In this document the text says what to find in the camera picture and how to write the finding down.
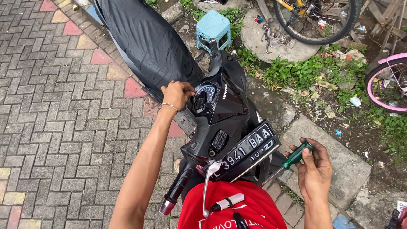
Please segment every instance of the bicycle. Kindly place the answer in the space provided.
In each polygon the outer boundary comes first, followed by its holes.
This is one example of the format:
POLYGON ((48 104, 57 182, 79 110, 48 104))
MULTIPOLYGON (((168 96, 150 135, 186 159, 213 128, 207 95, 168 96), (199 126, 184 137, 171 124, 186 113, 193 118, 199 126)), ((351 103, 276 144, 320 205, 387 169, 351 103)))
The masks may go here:
POLYGON ((356 24, 361 6, 362 0, 274 0, 283 30, 313 45, 331 44, 345 37, 356 24))
POLYGON ((379 61, 365 78, 366 96, 385 110, 407 114, 407 53, 379 61))

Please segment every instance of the bracelet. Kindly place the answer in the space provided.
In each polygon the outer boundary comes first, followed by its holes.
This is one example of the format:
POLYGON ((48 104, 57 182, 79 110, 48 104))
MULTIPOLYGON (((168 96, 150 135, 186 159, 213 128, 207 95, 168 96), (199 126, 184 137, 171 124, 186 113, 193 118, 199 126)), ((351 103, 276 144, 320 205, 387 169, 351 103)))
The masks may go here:
POLYGON ((171 104, 169 104, 169 103, 163 103, 163 105, 167 105, 167 106, 170 106, 170 107, 174 108, 174 110, 176 110, 176 111, 177 111, 177 114, 178 114, 178 109, 175 108, 173 105, 171 105, 171 104))

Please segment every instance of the brick paving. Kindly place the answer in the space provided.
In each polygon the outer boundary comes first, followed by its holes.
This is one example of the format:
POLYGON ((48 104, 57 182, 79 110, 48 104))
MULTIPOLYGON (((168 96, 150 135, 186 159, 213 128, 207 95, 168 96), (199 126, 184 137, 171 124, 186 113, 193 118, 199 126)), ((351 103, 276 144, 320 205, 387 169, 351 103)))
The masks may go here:
MULTIPOLYGON (((70 0, 0 2, 0 228, 106 229, 160 106, 70 0)), ((187 140, 173 121, 145 228, 177 226, 181 205, 157 211, 187 140)), ((302 207, 268 186, 303 228, 302 207)))

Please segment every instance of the handlebar grip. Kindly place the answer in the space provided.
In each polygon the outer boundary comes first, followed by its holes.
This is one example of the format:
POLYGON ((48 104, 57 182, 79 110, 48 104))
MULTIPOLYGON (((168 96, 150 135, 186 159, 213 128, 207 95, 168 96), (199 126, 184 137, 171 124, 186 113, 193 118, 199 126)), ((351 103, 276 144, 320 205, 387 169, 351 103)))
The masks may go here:
POLYGON ((187 160, 183 168, 179 170, 177 177, 168 190, 167 194, 161 200, 160 213, 167 216, 175 207, 179 196, 181 195, 184 187, 189 181, 192 173, 194 172, 197 162, 193 160, 187 160))
POLYGON ((218 43, 216 42, 216 40, 214 38, 209 39, 209 48, 210 48, 211 55, 213 55, 213 53, 218 51, 218 43))

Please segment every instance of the motorcycle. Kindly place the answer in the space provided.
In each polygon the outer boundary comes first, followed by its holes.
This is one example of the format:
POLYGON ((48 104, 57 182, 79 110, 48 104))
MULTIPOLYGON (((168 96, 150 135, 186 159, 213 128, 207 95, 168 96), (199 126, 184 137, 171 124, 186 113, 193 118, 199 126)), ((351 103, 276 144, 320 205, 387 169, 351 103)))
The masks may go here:
POLYGON ((246 76, 231 54, 219 50, 211 38, 210 73, 205 76, 172 28, 144 0, 94 0, 96 12, 123 59, 144 84, 142 89, 162 103, 161 86, 171 80, 195 88, 180 115, 191 140, 180 148, 185 165, 164 195, 159 211, 168 215, 189 177, 197 170, 205 177, 203 214, 209 181, 244 180, 259 187, 281 167, 280 140, 247 98, 246 76))

